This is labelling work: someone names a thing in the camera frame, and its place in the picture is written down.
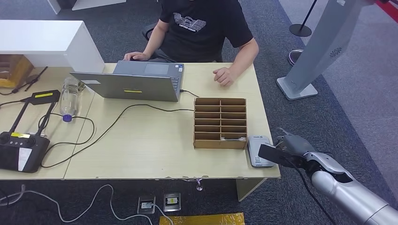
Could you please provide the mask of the person's left hand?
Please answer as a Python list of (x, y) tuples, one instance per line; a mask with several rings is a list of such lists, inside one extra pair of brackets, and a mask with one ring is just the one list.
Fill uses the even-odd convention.
[(220, 86), (228, 87), (234, 83), (236, 76), (229, 68), (222, 67), (213, 71), (214, 81)]

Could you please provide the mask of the person's right hand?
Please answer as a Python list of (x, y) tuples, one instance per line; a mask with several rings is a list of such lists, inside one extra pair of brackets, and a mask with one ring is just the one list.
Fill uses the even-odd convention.
[(124, 55), (123, 60), (126, 61), (148, 61), (151, 55), (142, 52), (129, 52)]

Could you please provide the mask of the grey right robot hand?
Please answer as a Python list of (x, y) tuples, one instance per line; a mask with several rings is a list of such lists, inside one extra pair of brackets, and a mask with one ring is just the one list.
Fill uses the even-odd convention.
[(277, 129), (281, 130), (284, 135), (277, 137), (276, 148), (280, 148), (297, 156), (304, 156), (308, 152), (315, 152), (314, 147), (305, 138), (285, 131), (281, 127)]

